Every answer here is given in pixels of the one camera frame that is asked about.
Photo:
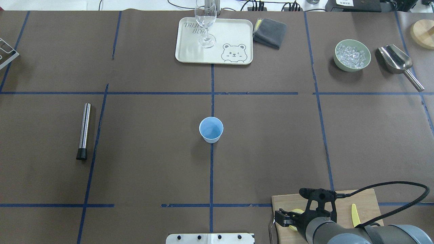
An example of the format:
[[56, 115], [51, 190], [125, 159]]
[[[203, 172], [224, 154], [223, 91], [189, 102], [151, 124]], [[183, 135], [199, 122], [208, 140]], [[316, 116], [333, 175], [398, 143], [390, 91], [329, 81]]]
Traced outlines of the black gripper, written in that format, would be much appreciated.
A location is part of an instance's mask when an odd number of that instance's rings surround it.
[[281, 227], [296, 226], [299, 233], [306, 232], [307, 226], [314, 218], [314, 210], [306, 210], [302, 214], [283, 209], [274, 212], [274, 220]]

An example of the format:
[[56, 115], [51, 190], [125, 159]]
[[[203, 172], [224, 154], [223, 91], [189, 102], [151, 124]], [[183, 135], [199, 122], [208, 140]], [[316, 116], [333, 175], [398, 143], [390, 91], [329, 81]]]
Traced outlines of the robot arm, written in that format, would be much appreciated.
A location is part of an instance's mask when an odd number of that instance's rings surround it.
[[432, 244], [429, 235], [413, 225], [365, 226], [344, 228], [329, 215], [315, 211], [296, 213], [282, 209], [274, 212], [282, 227], [295, 226], [309, 244]]

